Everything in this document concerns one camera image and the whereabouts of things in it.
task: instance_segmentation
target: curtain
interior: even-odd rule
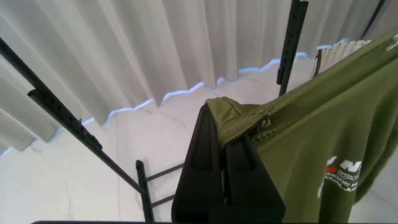
[[[83,121],[197,83],[238,79],[282,53],[290,0],[0,0],[0,36]],[[309,1],[298,51],[362,38],[378,1]],[[51,140],[60,125],[0,57],[0,151]]]

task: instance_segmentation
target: green sweatshirt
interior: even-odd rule
[[[347,222],[398,140],[398,29],[264,105],[207,100],[221,146],[249,133],[284,222]]]

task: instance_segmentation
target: blue light strip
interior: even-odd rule
[[[346,42],[346,41],[349,41],[349,40],[346,39],[346,38],[344,38],[344,39],[341,39],[341,40],[340,40],[339,42],[337,42],[336,44],[340,44],[340,43]],[[332,46],[332,45],[320,45],[320,46],[317,47],[317,50],[318,50],[318,49],[325,49],[325,48],[331,47],[331,46]],[[311,58],[308,56],[308,54],[307,54],[306,52],[297,52],[297,53],[296,53],[296,57],[297,57],[297,56],[304,56],[304,57],[306,57],[306,58],[308,58],[308,59],[311,59]],[[265,65],[262,66],[261,68],[259,68],[259,67],[244,67],[244,68],[240,68],[240,69],[238,70],[238,74],[239,74],[239,75],[242,75],[242,74],[247,73],[247,72],[263,72],[263,71],[267,70],[269,67],[271,67],[271,66],[273,66],[273,65],[275,65],[275,64],[277,64],[277,63],[280,63],[280,58],[273,58],[270,62],[268,62],[267,64],[265,64]],[[219,86],[221,83],[223,83],[223,82],[225,82],[225,81],[236,82],[237,80],[228,80],[227,78],[219,77],[219,78],[217,79],[217,86]],[[201,81],[201,82],[197,83],[196,85],[194,85],[193,87],[191,87],[191,89],[189,89],[189,90],[177,90],[177,91],[173,91],[173,92],[168,92],[168,93],[166,93],[166,95],[164,95],[164,97],[163,97],[163,99],[162,99],[162,102],[160,103],[160,106],[162,106],[162,105],[167,101],[167,99],[170,98],[171,96],[176,96],[176,95],[180,95],[180,94],[191,93],[191,92],[195,91],[197,88],[199,88],[199,87],[201,87],[201,86],[203,86],[203,85],[205,85],[205,84],[204,84],[203,81]],[[145,106],[145,105],[147,105],[147,104],[149,104],[149,103],[152,103],[153,101],[154,101],[153,99],[148,99],[148,100],[146,100],[145,102],[143,102],[143,103],[141,103],[140,105],[135,106],[135,107],[133,107],[133,108],[121,108],[121,109],[113,110],[113,111],[111,111],[111,112],[109,113],[107,120],[106,120],[106,121],[104,122],[104,124],[101,125],[101,126],[102,126],[102,127],[106,126],[106,125],[109,123],[109,121],[111,120],[112,116],[113,116],[114,114],[116,114],[116,113],[123,112],[123,111],[135,111],[135,110],[138,110],[139,108],[142,108],[143,106]],[[84,125],[84,124],[88,124],[88,123],[90,123],[90,122],[92,122],[92,121],[94,121],[94,118],[89,118],[89,119],[83,121],[82,124],[83,124],[83,125]],[[51,137],[51,139],[49,140],[49,142],[53,141],[54,138],[55,138],[56,136],[58,136],[63,130],[65,130],[64,127],[58,128],[58,129],[55,131],[54,135],[53,135],[53,136]],[[36,138],[34,138],[34,140],[33,140],[27,147],[29,147],[35,140],[36,140]],[[5,155],[5,153],[8,152],[8,151],[10,151],[11,149],[12,149],[12,147],[7,148],[2,154],[0,154],[0,157],[3,156],[3,155]]]

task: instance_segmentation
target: black metal rod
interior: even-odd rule
[[[148,178],[147,178],[147,181],[151,181],[151,180],[153,180],[153,179],[156,179],[156,178],[158,178],[158,177],[161,177],[161,176],[163,176],[163,175],[166,175],[166,174],[168,174],[168,173],[171,173],[171,172],[173,172],[173,171],[175,171],[175,170],[181,169],[183,166],[184,166],[184,164],[180,164],[180,165],[177,165],[177,166],[175,166],[175,167],[171,167],[171,168],[169,168],[169,169],[167,169],[167,170],[165,170],[165,171],[159,172],[159,173],[157,173],[157,174],[155,174],[155,175],[152,175],[152,176],[148,177]]]
[[[162,200],[158,200],[157,202],[152,203],[152,204],[150,205],[150,207],[151,207],[151,208],[154,208],[154,207],[156,207],[156,206],[158,206],[158,205],[162,205],[163,203],[166,203],[166,202],[168,202],[169,200],[173,200],[173,198],[174,198],[174,195],[168,196],[168,197],[166,197],[166,198],[163,198]]]
[[[140,194],[144,190],[126,174],[108,155],[102,151],[102,145],[75,118],[68,108],[47,88],[37,75],[22,61],[21,58],[0,38],[0,54],[30,83],[35,90],[28,93],[43,110],[57,120],[94,155],[100,158],[109,168],[117,173]]]
[[[138,175],[138,184],[144,189],[145,193],[141,194],[142,210],[144,211],[145,222],[155,222],[154,213],[150,205],[150,195],[148,183],[146,182],[144,163],[140,160],[136,161],[136,169]]]
[[[278,69],[277,76],[277,84],[280,84],[279,96],[286,93],[307,7],[308,2],[306,1],[292,1],[280,68]]]

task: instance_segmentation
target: white curtain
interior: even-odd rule
[[[82,120],[280,57],[291,0],[0,0],[0,36]],[[311,0],[298,51],[357,40],[378,1]],[[0,59],[0,151],[49,141],[60,125]]]

